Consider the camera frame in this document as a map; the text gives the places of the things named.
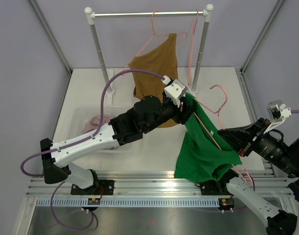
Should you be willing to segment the mauve pink tank top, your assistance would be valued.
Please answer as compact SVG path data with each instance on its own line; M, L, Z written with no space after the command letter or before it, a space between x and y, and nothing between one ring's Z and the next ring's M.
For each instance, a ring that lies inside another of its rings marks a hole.
M119 147L117 140L113 139L114 131L110 122L113 116L100 115L91 117L84 125L82 134L89 137L89 140L83 142L85 150L90 149L94 151L105 151L116 149Z

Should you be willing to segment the pink hanger of brown top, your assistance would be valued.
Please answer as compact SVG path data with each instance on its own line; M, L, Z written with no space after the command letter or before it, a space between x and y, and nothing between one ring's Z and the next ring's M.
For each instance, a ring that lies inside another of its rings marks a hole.
M154 26L154 20L153 20L153 18L154 18L154 15L155 15L156 13L158 13L158 12L159 12L159 10L155 10L155 11L152 13L151 17L150 17L150 19L151 19L152 36L151 36L150 39L146 42L146 44L141 48L141 50L135 55L136 57L138 57L138 56L145 50L145 48L149 45L149 43L153 40L154 37L169 36L169 34L158 34L158 33L156 33L156 31L155 31L155 26ZM182 40L180 40L179 42L177 42L176 44L178 44L178 43L184 41L184 40L187 38L188 33L187 33L187 32L180 32L180 33L176 34L176 36L180 36L180 35L184 35L184 38L183 38Z

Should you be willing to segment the pink hanger of green top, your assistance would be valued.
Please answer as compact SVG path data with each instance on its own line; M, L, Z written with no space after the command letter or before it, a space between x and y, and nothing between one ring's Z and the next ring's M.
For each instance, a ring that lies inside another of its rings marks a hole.
M203 108L207 109L208 111L210 111L211 113L215 114L217 116L217 119L222 127L222 129L225 129L222 121L221 121L221 118L220 118L220 112L222 110L222 108L226 105L227 101L228 101L228 95L227 95L227 92L226 90L224 89L223 86L219 85L219 84L215 84L213 85L212 87L209 88L209 90L212 90L214 88L220 88L221 91L224 93L224 97L225 97L225 100L224 102L222 103L222 105L216 110L212 110L211 108L209 108L208 106L206 106L204 103L202 103L201 101L199 101L196 97L194 98L194 101L196 101L197 103L199 103ZM212 140L214 141L214 143L216 144L216 146L221 150L221 147L220 145L216 142L216 140L213 138L213 135L211 134L210 131L208 131L208 129L205 127L205 125L203 124L203 122L201 121L201 119L197 116L196 113L194 113L195 117L198 119L199 123L203 126L203 128L207 131L208 135L212 138ZM249 172L246 170L246 168L241 165L241 167L243 168L243 170L245 171L245 174L246 176L249 178L249 181L246 180L245 176L238 170L238 168L232 164L233 168L236 170L236 172L238 173L238 175L241 177L241 179L248 185L252 185L254 186L254 180L253 178L251 177L251 175L249 174Z

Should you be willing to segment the pink hanger of mauve top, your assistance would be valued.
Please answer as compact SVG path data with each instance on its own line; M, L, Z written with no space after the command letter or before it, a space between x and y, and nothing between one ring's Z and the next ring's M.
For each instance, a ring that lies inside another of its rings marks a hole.
M188 86L191 85L192 80L192 63L193 63L193 49L194 49L194 41L195 41L195 33L199 20L199 10L197 9L196 19L192 20L192 36L190 42L190 54L189 54L189 70L188 70Z

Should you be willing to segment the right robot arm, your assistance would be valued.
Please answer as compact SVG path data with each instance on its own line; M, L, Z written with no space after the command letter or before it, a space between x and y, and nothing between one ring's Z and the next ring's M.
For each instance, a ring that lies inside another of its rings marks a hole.
M235 128L221 129L222 137L239 156L258 154L272 170L279 169L292 179L288 188L294 196L298 213L293 214L269 204L251 189L237 173L229 170L215 182L216 191L230 193L239 198L264 224L269 235L299 235L299 137L286 145L284 135L274 127L277 124L260 118L255 123Z

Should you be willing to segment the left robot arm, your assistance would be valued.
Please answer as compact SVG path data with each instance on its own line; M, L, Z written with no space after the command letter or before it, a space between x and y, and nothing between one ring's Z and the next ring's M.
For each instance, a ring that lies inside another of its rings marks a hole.
M100 150L119 147L142 139L168 120L185 124L196 108L184 97L179 103L167 98L146 96L123 114L98 126L97 130L85 133L64 142L41 141L44 180L46 184L68 182L80 189L82 195L95 194L100 189L97 174L92 169L83 169L73 162Z

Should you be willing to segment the green tank top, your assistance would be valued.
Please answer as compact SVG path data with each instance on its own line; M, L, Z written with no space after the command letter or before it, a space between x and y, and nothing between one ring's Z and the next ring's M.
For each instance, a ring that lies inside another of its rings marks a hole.
M196 110L185 123L187 131L176 161L174 177L193 183L218 181L234 165L241 165L241 159L217 134L218 129L194 97L187 93L185 98Z

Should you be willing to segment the brown tank top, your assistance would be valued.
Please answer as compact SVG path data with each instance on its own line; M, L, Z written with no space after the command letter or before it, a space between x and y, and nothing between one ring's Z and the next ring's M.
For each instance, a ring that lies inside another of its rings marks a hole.
M168 76L170 79L178 79L177 72L177 57L176 57L176 34L169 34L157 48L152 51L136 56L128 64L130 69L147 70L156 73L160 76ZM147 73L134 72L134 90L133 96L139 100L147 95L152 95L163 101L163 91L165 84L161 79Z

